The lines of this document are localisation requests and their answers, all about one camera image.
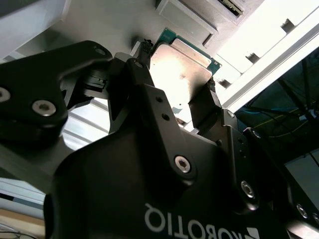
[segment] cable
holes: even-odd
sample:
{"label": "cable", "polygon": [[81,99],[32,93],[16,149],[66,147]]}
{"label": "cable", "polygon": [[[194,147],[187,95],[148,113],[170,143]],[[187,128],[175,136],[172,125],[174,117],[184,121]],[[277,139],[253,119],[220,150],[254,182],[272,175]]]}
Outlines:
{"label": "cable", "polygon": [[[289,113],[295,112],[295,111],[297,111],[297,110],[298,110],[298,109],[289,111]],[[264,125],[264,124],[266,124],[266,123],[269,123],[269,122],[273,121],[274,118],[275,118],[275,119],[278,119],[278,118],[280,118],[280,117],[282,117],[282,116],[284,116],[284,115],[280,115],[280,116],[277,116],[277,117],[271,117],[272,119],[270,119],[270,120],[268,120],[268,121],[265,121],[265,122],[262,122],[262,123],[260,123],[260,124],[258,124],[258,125],[256,125],[256,126],[254,126],[253,128],[257,128],[257,127],[259,127],[259,126],[262,126],[262,125]]]}
{"label": "cable", "polygon": [[297,128],[295,128],[293,131],[291,132],[288,132],[288,133],[284,133],[284,134],[281,134],[281,135],[276,135],[276,136],[269,136],[269,138],[279,138],[279,137],[283,137],[283,136],[286,136],[286,135],[289,135],[295,131],[297,131],[298,129],[300,129],[302,126],[304,126],[306,123],[308,123],[308,121],[306,122],[303,122],[300,126],[298,126]]}
{"label": "cable", "polygon": [[[277,123],[279,123],[282,127],[286,128],[291,135],[293,135],[296,139],[298,139],[298,136],[296,136],[296,135],[294,134],[294,132],[292,132],[292,131],[291,131],[287,126],[285,126],[283,123],[281,123],[281,122],[279,122],[278,120],[276,120],[275,117],[272,117],[271,115],[269,115],[269,114],[267,114],[267,113],[265,113],[265,112],[261,112],[261,113],[263,113],[264,115],[266,115],[266,116],[272,118],[274,121],[276,121]],[[316,158],[313,156],[313,154],[312,154],[311,152],[308,152],[308,154],[309,154],[309,155],[311,156],[311,158],[314,160],[314,162],[315,162],[315,164],[317,165],[317,167],[319,167],[319,163],[318,163],[318,161],[316,160]]]}
{"label": "cable", "polygon": [[[281,110],[297,110],[298,108],[296,107],[290,107],[290,108],[273,108],[271,109],[272,111],[281,111]],[[257,115],[257,114],[261,114],[260,112],[252,112],[252,111],[243,111],[243,112],[246,112],[248,114],[252,114],[252,115]]]}
{"label": "cable", "polygon": [[19,236],[30,237],[30,238],[32,238],[32,239],[38,239],[38,238],[36,238],[36,237],[30,236],[30,235],[25,234],[25,233],[16,233],[16,232],[0,232],[0,233],[15,234],[15,235],[19,235]]}

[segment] black cable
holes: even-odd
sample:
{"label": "black cable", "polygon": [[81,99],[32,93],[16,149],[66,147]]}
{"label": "black cable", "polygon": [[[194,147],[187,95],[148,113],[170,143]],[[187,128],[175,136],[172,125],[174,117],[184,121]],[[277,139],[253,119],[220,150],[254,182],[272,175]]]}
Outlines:
{"label": "black cable", "polygon": [[[294,132],[292,132],[287,126],[285,126],[283,123],[279,122],[275,117],[265,113],[265,112],[262,112],[260,111],[260,113],[272,118],[274,121],[276,121],[277,123],[279,123],[282,127],[286,128],[290,133],[291,135],[293,135],[296,139],[298,139],[298,136],[294,134]],[[313,156],[313,154],[311,152],[308,152],[308,154],[311,156],[311,158],[314,160],[314,162],[316,163],[317,167],[319,167],[319,163],[318,161],[316,160],[316,158]]]}
{"label": "black cable", "polygon": [[2,232],[0,232],[0,233],[14,234],[14,235],[20,235],[20,236],[30,237],[30,238],[32,238],[32,239],[38,239],[38,238],[35,238],[35,237],[30,236],[30,235],[25,234],[25,233],[16,233],[16,232],[10,232],[10,231],[7,231],[7,232],[2,231]]}

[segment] bolt hole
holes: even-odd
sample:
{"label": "bolt hole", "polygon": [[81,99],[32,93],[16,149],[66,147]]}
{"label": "bolt hole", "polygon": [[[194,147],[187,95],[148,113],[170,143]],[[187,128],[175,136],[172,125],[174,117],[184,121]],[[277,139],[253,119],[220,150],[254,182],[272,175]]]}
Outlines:
{"label": "bolt hole", "polygon": [[167,114],[162,114],[162,118],[166,121],[169,121],[169,116]]}
{"label": "bolt hole", "polygon": [[183,168],[186,168],[187,164],[183,161],[183,160],[179,160],[178,163],[180,164],[180,166],[182,166]]}
{"label": "bolt hole", "polygon": [[48,111],[50,107],[47,104],[40,104],[39,109],[43,111]]}
{"label": "bolt hole", "polygon": [[243,158],[246,158],[245,153],[243,151],[241,151],[241,150],[239,151],[239,155],[242,156]]}
{"label": "bolt hole", "polygon": [[161,97],[156,97],[155,98],[158,102],[162,103],[163,102],[163,99]]}

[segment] white panel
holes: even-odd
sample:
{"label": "white panel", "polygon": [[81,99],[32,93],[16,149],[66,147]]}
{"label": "white panel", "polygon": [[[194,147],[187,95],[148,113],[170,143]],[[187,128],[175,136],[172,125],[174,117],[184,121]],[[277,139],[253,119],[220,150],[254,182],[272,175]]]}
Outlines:
{"label": "white panel", "polygon": [[[319,150],[312,152],[319,162]],[[286,164],[313,204],[319,209],[319,168],[309,154]]]}
{"label": "white panel", "polygon": [[64,129],[81,137],[84,137],[91,142],[97,141],[98,139],[107,136],[106,132],[94,128],[73,117],[69,117]]}
{"label": "white panel", "polygon": [[66,146],[68,146],[69,148],[73,150],[78,150],[89,144],[88,142],[80,140],[79,138],[69,135],[67,133],[63,133],[63,139]]}
{"label": "white panel", "polygon": [[96,107],[95,105],[90,104],[83,106],[74,109],[72,112],[93,122],[94,124],[97,124],[105,130],[110,129],[109,113],[99,107]]}
{"label": "white panel", "polygon": [[6,178],[0,178],[0,193],[38,204],[43,204],[45,197],[44,193],[26,182]]}
{"label": "white panel", "polygon": [[0,19],[0,59],[56,23],[66,0],[38,0]]}
{"label": "white panel", "polygon": [[319,46],[319,8],[230,85],[220,102],[235,112]]}

